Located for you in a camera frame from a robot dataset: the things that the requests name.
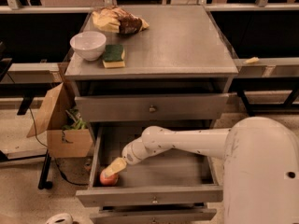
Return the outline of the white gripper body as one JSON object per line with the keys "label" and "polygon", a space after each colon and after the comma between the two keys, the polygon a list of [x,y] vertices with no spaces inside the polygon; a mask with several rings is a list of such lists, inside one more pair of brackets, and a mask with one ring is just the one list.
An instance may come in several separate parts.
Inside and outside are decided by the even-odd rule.
{"label": "white gripper body", "polygon": [[142,138],[139,137],[136,140],[127,144],[122,150],[122,157],[130,165],[135,165],[146,158],[149,158],[154,155],[152,149],[148,149],[144,146]]}

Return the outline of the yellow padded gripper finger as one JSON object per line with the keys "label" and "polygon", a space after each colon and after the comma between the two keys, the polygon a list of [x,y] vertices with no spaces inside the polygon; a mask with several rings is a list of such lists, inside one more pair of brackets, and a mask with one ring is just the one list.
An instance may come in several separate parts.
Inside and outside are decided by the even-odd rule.
{"label": "yellow padded gripper finger", "polygon": [[120,171],[124,170],[126,166],[127,166],[126,160],[122,157],[118,157],[102,171],[102,174],[104,177],[111,177],[119,173]]}

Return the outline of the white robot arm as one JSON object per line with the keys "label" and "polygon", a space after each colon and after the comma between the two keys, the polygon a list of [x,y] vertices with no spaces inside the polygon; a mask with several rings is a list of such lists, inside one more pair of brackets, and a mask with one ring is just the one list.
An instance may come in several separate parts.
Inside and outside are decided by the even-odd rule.
{"label": "white robot arm", "polygon": [[110,184],[128,164],[171,148],[223,160],[225,224],[299,224],[299,139],[263,117],[230,129],[171,131],[150,126],[100,174]]}

